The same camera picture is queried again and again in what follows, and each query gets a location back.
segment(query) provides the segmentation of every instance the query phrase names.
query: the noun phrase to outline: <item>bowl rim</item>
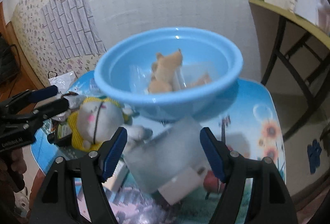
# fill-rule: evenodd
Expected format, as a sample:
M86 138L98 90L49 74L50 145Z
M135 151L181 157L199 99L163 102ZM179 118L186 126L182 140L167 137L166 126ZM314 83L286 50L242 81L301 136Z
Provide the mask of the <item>bowl rim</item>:
M176 91L172 93L164 93L164 94L135 94L128 91L119 90L117 88L109 85L101 76L102 68L107 61L108 57L112 54L112 52L118 47L122 46L127 42L131 42L132 40L155 33L162 33L168 31L193 31L199 32L201 34L211 35L215 38L220 38L221 40L225 40L227 45L232 50L235 55L235 61L233 63L233 67L230 72L227 72L222 78L207 84L201 87L196 87L192 89ZM219 94L220 91L224 91L230 85L232 85L238 78L241 70L243 68L243 57L242 53L238 49L238 47L230 41L228 38L200 28L194 27L163 27L157 29L151 29L145 32L141 32L135 35L132 35L120 42L118 42L115 46L113 46L109 51L107 51L98 61L95 67L94 79L97 86L110 98L115 99L116 101L123 102L130 105L136 106L151 106L151 105L171 105L171 104L179 104L190 102L193 100L206 98L210 95Z

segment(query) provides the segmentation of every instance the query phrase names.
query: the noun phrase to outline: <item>clear plastic bag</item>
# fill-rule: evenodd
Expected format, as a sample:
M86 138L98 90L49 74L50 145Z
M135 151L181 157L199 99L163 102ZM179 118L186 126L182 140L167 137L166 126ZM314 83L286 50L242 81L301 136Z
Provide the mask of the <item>clear plastic bag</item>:
M173 91L208 84L219 79L212 62L198 62L178 67L173 76Z
M139 66L130 66L130 89L135 94L148 94L151 70ZM173 91L184 90L208 84L219 79L219 74L212 62L197 62L178 67L173 76Z
M129 87L132 93L148 94L148 85L151 81L151 70L146 71L139 66L129 67Z
M153 193L187 168L198 171L201 164L207 164L199 140L201 129L192 117L185 117L124 155L125 163L143 192Z

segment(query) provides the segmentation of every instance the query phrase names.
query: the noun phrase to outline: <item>pink cheek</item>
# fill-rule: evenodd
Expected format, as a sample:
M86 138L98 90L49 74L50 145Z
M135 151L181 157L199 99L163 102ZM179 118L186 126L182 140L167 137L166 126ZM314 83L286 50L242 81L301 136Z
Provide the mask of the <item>pink cheek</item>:
M95 121L95 116L93 114L89 115L87 118L88 122L92 123Z

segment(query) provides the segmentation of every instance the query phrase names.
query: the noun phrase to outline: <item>white plastic bag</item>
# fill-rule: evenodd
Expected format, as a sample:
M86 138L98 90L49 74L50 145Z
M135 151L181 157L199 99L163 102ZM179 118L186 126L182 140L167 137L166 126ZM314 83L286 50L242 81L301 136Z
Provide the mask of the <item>white plastic bag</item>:
M74 71L70 71L63 75L49 78L48 80L51 83L51 85L57 86L58 89L57 94L62 95L69 90L70 86L74 83L76 79L77 77L75 76Z
M70 71L68 73L65 73L63 75L59 75L59 76L56 76L53 78L48 78L51 85L57 86L57 95L56 95L57 99L61 98L61 96L69 90L70 86L75 82L76 79L77 79L77 77L75 76L74 71ZM69 109L66 112L60 113L60 114L52 117L52 119L59 121L59 122L63 122L69 117L70 113L71 112Z

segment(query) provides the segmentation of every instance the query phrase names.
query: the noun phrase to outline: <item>floral wallpaper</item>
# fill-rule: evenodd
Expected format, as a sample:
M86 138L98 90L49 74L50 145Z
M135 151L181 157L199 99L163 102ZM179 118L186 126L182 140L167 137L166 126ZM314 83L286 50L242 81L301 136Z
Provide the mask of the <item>floral wallpaper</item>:
M95 69L99 55L85 55L60 60L58 51L51 46L43 29L40 16L42 7L50 0L19 0L11 19L17 39L34 72L45 85L49 85L47 74L58 75L74 71L80 77Z

